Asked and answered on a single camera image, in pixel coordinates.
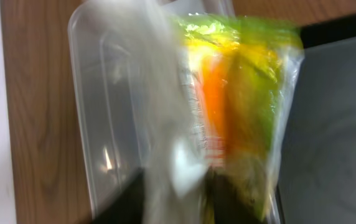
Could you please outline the green snack wrapper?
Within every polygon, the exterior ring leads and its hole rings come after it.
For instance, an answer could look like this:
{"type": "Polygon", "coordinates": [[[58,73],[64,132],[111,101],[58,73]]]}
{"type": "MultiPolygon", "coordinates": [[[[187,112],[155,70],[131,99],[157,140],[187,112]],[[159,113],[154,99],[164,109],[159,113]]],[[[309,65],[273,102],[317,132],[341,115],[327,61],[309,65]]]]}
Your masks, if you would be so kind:
{"type": "Polygon", "coordinates": [[[176,17],[209,165],[209,223],[267,223],[304,50],[297,27],[259,17],[176,17]]]}

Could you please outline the black waste tray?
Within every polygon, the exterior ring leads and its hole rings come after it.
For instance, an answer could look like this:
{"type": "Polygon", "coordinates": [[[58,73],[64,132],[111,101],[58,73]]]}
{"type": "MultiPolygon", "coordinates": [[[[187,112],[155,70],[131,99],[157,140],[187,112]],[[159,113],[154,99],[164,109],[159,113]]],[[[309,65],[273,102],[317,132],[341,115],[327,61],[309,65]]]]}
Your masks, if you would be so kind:
{"type": "Polygon", "coordinates": [[[356,14],[304,26],[283,141],[283,223],[356,223],[356,14]]]}

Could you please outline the clear plastic bin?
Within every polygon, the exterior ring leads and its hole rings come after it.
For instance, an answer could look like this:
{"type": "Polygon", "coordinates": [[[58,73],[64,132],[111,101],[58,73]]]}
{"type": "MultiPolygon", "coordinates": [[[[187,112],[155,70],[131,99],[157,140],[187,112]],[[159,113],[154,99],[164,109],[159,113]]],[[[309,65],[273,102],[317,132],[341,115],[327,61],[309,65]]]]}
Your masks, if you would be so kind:
{"type": "Polygon", "coordinates": [[[205,220],[208,162],[197,121],[189,56],[174,19],[233,15],[230,1],[85,1],[68,23],[78,120],[93,220],[144,223],[145,171],[151,138],[146,127],[147,53],[151,23],[170,23],[182,54],[182,83],[192,113],[192,135],[205,161],[205,220]]]}

